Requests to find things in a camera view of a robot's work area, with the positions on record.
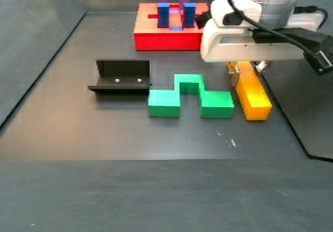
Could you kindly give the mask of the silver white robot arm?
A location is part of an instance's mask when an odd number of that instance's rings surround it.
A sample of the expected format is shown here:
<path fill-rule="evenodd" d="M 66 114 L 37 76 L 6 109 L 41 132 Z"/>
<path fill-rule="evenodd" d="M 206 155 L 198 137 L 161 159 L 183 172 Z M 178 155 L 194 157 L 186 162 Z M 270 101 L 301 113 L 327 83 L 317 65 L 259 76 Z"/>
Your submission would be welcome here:
<path fill-rule="evenodd" d="M 319 13 L 294 14 L 298 0 L 231 0 L 245 16 L 269 29 L 302 28 L 315 31 L 323 16 Z M 227 0 L 214 0 L 202 28 L 199 55 L 205 62 L 239 60 L 301 59 L 303 51 L 275 39 L 253 40 L 255 27 L 234 13 Z"/>

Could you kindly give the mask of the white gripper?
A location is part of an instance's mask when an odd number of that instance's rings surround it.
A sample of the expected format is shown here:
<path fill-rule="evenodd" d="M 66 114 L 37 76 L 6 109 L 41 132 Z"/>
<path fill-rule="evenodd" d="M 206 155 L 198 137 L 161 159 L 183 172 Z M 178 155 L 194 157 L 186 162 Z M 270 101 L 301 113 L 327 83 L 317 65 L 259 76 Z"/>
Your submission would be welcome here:
<path fill-rule="evenodd" d="M 283 38 L 258 38 L 262 27 L 273 31 L 314 34 L 321 14 L 294 14 L 298 0 L 214 0 L 202 28 L 199 55 L 205 62 L 301 59 L 301 44 Z"/>

